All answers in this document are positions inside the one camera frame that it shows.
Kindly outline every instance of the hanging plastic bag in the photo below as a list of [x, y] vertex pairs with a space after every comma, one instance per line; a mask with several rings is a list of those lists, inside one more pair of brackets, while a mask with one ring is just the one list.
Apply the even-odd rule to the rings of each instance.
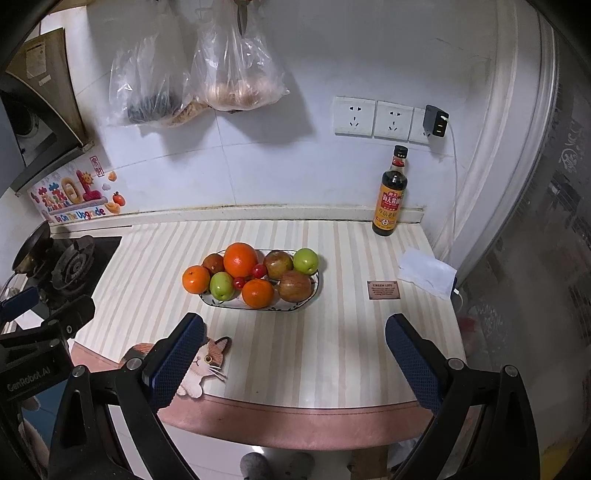
[[213, 18], [199, 32], [191, 84], [198, 97], [216, 110], [253, 110], [289, 93], [267, 48], [256, 5], [243, 7], [248, 17], [239, 27], [237, 4], [214, 0]]
[[185, 123], [207, 105], [191, 93], [189, 63], [177, 18], [166, 0], [132, 0], [127, 11], [133, 17], [129, 27], [137, 31], [137, 36], [128, 39], [113, 60], [111, 123]]

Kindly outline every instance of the charger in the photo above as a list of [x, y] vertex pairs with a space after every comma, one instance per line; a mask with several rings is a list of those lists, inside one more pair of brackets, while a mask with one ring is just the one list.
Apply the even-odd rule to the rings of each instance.
[[447, 129], [447, 121], [449, 115], [443, 110], [433, 105], [427, 105], [425, 107], [425, 117], [423, 119], [423, 128], [427, 136], [433, 135], [434, 137], [445, 136], [445, 130]]

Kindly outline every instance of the stove burner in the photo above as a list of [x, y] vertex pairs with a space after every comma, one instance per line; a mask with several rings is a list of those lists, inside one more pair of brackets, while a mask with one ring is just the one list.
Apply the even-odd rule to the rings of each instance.
[[85, 275], [92, 266], [95, 241], [83, 236], [66, 248], [51, 274], [51, 285], [58, 291], [78, 290], [85, 282]]

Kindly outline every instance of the screw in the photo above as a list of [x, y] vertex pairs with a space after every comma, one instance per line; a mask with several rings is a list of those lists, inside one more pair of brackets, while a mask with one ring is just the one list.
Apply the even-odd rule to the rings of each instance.
[[125, 366], [127, 368], [129, 368], [130, 370], [137, 370], [141, 364], [142, 364], [141, 358], [132, 358], [130, 360], [127, 360], [127, 363], [125, 364]]
[[516, 377], [519, 375], [519, 370], [517, 370], [513, 365], [507, 365], [505, 367], [505, 373], [510, 377]]
[[447, 364], [452, 370], [461, 370], [465, 366], [464, 362], [462, 362], [459, 358], [450, 358], [447, 361]]
[[75, 377], [81, 377], [85, 371], [86, 368], [84, 367], [84, 365], [78, 365], [77, 367], [74, 367], [74, 370], [72, 370], [72, 375], [74, 375]]

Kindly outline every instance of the wall socket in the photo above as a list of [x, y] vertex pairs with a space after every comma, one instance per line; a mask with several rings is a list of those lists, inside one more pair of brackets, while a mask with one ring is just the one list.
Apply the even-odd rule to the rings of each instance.
[[413, 111], [413, 122], [410, 126], [409, 142], [429, 144], [429, 136], [423, 128], [423, 119], [425, 118], [424, 108], [415, 108]]
[[335, 134], [371, 137], [374, 129], [375, 100], [335, 97]]
[[375, 113], [374, 136], [408, 140], [413, 121], [413, 108], [397, 103], [378, 102]]

